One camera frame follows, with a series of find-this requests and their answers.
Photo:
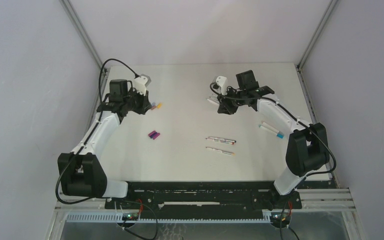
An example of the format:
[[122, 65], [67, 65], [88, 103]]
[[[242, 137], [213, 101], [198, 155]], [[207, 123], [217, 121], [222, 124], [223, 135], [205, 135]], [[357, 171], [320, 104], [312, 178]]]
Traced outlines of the white red marker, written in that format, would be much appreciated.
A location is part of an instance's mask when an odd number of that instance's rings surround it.
[[215, 138], [205, 138], [206, 140], [217, 142], [217, 143], [222, 143], [222, 144], [228, 144], [228, 145], [234, 145], [236, 142], [234, 141], [228, 141], [228, 140], [223, 140], [223, 139], [215, 139]]

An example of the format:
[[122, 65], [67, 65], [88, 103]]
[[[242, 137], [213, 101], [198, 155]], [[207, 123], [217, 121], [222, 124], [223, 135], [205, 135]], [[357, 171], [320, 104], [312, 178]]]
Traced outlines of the white yellow marker pen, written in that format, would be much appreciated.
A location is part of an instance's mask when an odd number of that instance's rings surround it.
[[222, 153], [222, 154], [226, 154], [226, 155], [230, 155], [230, 156], [234, 156], [235, 153], [234, 152], [231, 152], [231, 151], [226, 151], [226, 150], [222, 150], [222, 149], [218, 149], [218, 148], [214, 148], [214, 147], [205, 147], [206, 149], [210, 150], [210, 151], [215, 151], [215, 152], [218, 152], [218, 153]]

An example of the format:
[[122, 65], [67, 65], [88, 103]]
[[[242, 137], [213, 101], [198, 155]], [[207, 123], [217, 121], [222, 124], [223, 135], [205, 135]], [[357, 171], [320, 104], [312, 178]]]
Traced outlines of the white blue capped marker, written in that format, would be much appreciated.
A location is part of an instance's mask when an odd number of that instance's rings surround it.
[[261, 124], [260, 124], [258, 127], [259, 127], [261, 130], [264, 130], [264, 131], [266, 131], [267, 133], [270, 133], [270, 134], [272, 134], [272, 135], [274, 135], [274, 136], [276, 136], [276, 137], [278, 137], [278, 138], [280, 138], [280, 139], [283, 139], [283, 138], [284, 138], [284, 135], [283, 135], [280, 131], [273, 131], [273, 130], [271, 130], [271, 129], [269, 129], [269, 128], [267, 128], [267, 127], [261, 125]]

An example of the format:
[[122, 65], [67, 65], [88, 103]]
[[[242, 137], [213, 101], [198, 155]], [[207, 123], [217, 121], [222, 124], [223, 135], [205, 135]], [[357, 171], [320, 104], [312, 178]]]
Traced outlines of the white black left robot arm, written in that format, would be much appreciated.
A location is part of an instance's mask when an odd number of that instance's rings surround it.
[[128, 113], [144, 115], [152, 108], [148, 85], [151, 79], [140, 75], [134, 80], [113, 79], [109, 92], [96, 110], [94, 123], [80, 143], [57, 159], [59, 177], [56, 192], [66, 196], [117, 198], [118, 204], [129, 209], [137, 196], [128, 190], [126, 181], [110, 179], [101, 164], [103, 151], [115, 130]]

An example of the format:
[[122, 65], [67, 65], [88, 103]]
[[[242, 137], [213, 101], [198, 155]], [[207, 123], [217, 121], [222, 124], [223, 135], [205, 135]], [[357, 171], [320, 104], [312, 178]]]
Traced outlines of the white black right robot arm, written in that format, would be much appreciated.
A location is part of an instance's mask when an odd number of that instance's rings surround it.
[[252, 70], [238, 73], [236, 80], [237, 88], [230, 86], [224, 76], [217, 76], [210, 84], [218, 101], [217, 112], [233, 115], [239, 107], [251, 107], [287, 137], [286, 168], [274, 181], [269, 194], [269, 203], [282, 208], [289, 201], [288, 194], [307, 177], [320, 175], [320, 168], [333, 159], [326, 128], [321, 123], [310, 123], [295, 116], [280, 102], [274, 90], [259, 85]]

